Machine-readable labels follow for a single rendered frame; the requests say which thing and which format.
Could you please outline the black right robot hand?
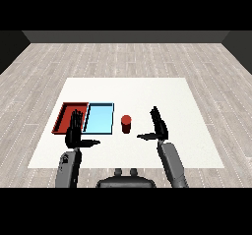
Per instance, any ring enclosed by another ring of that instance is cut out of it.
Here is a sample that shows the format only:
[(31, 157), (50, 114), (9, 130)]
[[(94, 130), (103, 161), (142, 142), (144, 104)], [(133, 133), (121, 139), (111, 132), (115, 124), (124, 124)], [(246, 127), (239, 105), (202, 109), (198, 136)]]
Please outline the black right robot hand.
[(138, 135), (138, 138), (148, 140), (165, 141), (168, 139), (168, 129), (165, 122), (161, 119), (158, 108), (155, 106), (151, 112), (152, 120), (154, 123), (155, 131), (144, 135)]

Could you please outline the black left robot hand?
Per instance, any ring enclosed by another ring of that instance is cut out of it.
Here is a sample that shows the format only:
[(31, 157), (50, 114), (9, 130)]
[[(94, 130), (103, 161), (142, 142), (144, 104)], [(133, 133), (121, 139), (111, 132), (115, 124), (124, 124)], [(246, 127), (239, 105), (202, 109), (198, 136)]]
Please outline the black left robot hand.
[(97, 140), (82, 140), (82, 123), (83, 113), (75, 109), (71, 114), (70, 125), (67, 129), (65, 136), (65, 144), (67, 148), (76, 147), (92, 147), (99, 145), (100, 141)]

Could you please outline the red shallow open box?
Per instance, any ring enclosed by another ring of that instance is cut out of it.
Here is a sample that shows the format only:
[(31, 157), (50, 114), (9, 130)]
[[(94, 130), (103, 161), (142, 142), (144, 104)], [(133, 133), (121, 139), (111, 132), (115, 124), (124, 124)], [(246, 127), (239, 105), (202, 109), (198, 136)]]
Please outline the red shallow open box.
[(52, 134), (65, 135), (70, 126), (72, 112), (77, 110), (86, 116), (88, 105), (87, 102), (64, 102), (52, 129)]

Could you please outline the light blue shallow open box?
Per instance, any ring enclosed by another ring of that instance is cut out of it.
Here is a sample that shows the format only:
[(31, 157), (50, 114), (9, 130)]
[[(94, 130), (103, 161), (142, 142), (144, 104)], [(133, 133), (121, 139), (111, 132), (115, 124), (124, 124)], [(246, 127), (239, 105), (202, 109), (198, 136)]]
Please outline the light blue shallow open box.
[(114, 104), (112, 102), (91, 102), (85, 116), (84, 135), (111, 135)]

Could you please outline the small red can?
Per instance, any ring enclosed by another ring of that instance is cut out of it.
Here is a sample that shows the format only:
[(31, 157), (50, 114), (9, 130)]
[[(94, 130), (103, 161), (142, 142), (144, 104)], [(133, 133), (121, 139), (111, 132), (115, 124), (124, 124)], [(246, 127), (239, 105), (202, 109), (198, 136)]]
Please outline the small red can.
[(121, 117), (121, 126), (122, 126), (122, 132), (124, 134), (129, 134), (131, 130), (131, 122), (132, 119), (129, 115), (123, 115)]

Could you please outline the dark grey robot body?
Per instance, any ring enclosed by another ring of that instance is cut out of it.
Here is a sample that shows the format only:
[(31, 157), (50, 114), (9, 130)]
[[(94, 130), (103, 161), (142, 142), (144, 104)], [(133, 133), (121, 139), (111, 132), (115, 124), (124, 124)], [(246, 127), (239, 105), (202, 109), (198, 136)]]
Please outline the dark grey robot body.
[(114, 175), (106, 179), (99, 180), (97, 188), (155, 188), (153, 180), (140, 177), (136, 168), (130, 169), (129, 176), (122, 175), (122, 169), (116, 168)]

